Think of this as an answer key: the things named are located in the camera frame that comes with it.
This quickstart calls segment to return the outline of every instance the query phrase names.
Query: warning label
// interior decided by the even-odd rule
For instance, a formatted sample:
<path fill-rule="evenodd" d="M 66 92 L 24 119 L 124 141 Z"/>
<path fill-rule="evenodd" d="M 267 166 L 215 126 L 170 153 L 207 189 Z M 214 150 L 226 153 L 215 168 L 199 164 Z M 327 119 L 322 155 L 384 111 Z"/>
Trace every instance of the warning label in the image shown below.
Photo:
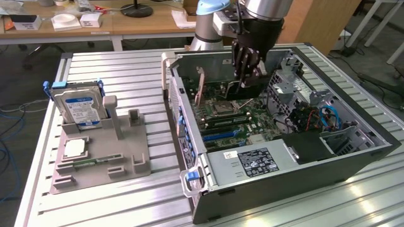
<path fill-rule="evenodd" d="M 267 148 L 239 153 L 239 159 L 250 177 L 278 171 L 278 165 Z"/>

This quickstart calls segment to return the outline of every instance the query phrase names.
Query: table leg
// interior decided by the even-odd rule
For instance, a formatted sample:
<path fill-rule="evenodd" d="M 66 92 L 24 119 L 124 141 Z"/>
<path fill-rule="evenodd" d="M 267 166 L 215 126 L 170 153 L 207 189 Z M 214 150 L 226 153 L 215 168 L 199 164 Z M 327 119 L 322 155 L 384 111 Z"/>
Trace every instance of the table leg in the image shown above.
<path fill-rule="evenodd" d="M 122 47 L 122 35 L 115 35 L 111 37 L 112 45 L 114 45 L 114 51 L 123 51 Z"/>
<path fill-rule="evenodd" d="M 392 54 L 391 58 L 387 60 L 387 63 L 391 65 L 394 64 L 395 60 L 398 59 L 398 57 L 400 56 L 400 54 L 404 52 L 404 42 L 402 44 L 402 46 L 399 47 L 399 49 L 396 50 L 396 52 Z"/>
<path fill-rule="evenodd" d="M 384 28 L 386 24 L 390 22 L 391 18 L 394 17 L 395 13 L 398 12 L 399 8 L 403 5 L 403 1 L 398 2 L 396 6 L 391 9 L 390 13 L 386 15 L 384 20 L 382 21 L 380 25 L 378 26 L 375 32 L 372 33 L 368 41 L 366 42 L 366 47 L 371 46 L 372 42 L 375 41 L 382 29 Z"/>
<path fill-rule="evenodd" d="M 358 26 L 358 29 L 355 30 L 354 35 L 351 36 L 351 38 L 347 42 L 347 47 L 352 46 L 356 38 L 359 37 L 359 35 L 362 33 L 362 30 L 364 30 L 364 27 L 368 24 L 368 21 L 371 20 L 376 10 L 379 9 L 380 4 L 382 4 L 382 1 L 376 0 L 371 10 L 368 11 L 366 18 L 362 20 L 360 25 Z"/>

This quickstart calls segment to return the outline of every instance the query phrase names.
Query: wooden desk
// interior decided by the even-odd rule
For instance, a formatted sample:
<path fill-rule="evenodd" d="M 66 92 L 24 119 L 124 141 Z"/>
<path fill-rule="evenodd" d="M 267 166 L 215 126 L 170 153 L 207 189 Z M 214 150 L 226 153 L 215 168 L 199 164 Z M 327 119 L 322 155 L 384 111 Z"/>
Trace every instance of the wooden desk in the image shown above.
<path fill-rule="evenodd" d="M 95 0 L 95 5 L 106 8 L 120 8 L 132 1 L 126 0 Z M 39 15 L 46 20 L 42 27 L 36 31 L 18 31 L 12 28 L 10 31 L 2 32 L 0 29 L 0 45 L 6 44 L 43 44 L 43 43 L 64 43 L 82 41 L 111 40 L 115 51 L 123 51 L 122 40 L 134 38 L 167 38 L 194 36 L 194 29 L 178 28 L 171 10 L 176 9 L 164 4 L 147 1 L 155 12 L 146 18 L 131 18 L 124 16 L 120 11 L 115 14 L 104 14 L 103 25 L 100 28 L 82 28 L 70 31 L 55 32 L 51 18 L 55 11 L 63 10 L 64 7 L 52 6 L 43 7 L 38 2 L 26 2 L 24 8 L 28 13 Z M 0 26 L 4 28 L 4 20 L 10 17 L 0 18 Z"/>

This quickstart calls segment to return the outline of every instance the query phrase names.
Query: hard drive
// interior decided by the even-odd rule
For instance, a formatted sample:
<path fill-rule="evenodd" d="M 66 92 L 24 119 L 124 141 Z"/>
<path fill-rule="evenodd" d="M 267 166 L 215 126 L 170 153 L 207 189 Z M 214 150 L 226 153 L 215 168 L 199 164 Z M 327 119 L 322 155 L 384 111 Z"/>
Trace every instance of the hard drive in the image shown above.
<path fill-rule="evenodd" d="M 76 123 L 80 130 L 102 127 L 102 119 L 108 118 L 103 106 L 103 82 L 90 81 L 82 83 L 55 82 L 44 91 L 55 101 L 64 123 Z"/>

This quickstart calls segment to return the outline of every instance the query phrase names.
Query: desk lamp base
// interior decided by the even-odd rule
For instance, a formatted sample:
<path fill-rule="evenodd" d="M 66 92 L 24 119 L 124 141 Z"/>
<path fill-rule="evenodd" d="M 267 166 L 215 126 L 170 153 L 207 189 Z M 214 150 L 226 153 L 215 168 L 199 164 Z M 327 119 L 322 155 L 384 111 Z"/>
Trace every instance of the desk lamp base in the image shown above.
<path fill-rule="evenodd" d="M 154 9 L 143 4 L 138 4 L 138 8 L 134 4 L 124 5 L 122 8 L 123 15 L 128 17 L 148 17 L 154 14 Z"/>

